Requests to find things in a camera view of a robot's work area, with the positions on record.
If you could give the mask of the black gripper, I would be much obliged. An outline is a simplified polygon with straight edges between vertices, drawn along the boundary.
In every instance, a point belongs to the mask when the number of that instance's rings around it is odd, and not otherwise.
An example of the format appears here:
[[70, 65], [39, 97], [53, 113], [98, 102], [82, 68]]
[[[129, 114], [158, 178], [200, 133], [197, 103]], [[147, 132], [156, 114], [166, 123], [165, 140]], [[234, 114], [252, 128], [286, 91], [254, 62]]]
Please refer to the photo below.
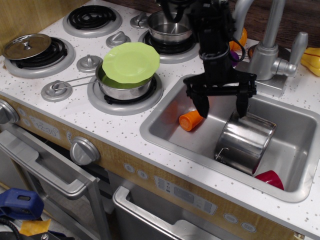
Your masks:
[[230, 53], [228, 46], [222, 49], [199, 50], [199, 57], [203, 62], [204, 73], [186, 77], [186, 94], [199, 115], [207, 118], [209, 113], [209, 99], [207, 96], [236, 95], [236, 110], [240, 118], [247, 114], [249, 98], [257, 94], [256, 75], [241, 72], [233, 68], [236, 60]]

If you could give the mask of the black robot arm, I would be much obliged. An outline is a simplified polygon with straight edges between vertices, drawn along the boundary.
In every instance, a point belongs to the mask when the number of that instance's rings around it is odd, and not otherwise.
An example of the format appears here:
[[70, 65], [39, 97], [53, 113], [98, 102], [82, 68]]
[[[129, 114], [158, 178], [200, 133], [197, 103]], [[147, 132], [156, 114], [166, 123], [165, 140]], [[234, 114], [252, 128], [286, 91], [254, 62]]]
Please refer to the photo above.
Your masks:
[[209, 113], [209, 96], [236, 96], [236, 111], [240, 118], [247, 114], [249, 98], [257, 93], [256, 74], [233, 68], [236, 61], [230, 53], [235, 36], [236, 20], [226, 0], [158, 0], [165, 17], [178, 23], [187, 16], [191, 30], [199, 43], [199, 57], [204, 72], [186, 77], [186, 94], [203, 118]]

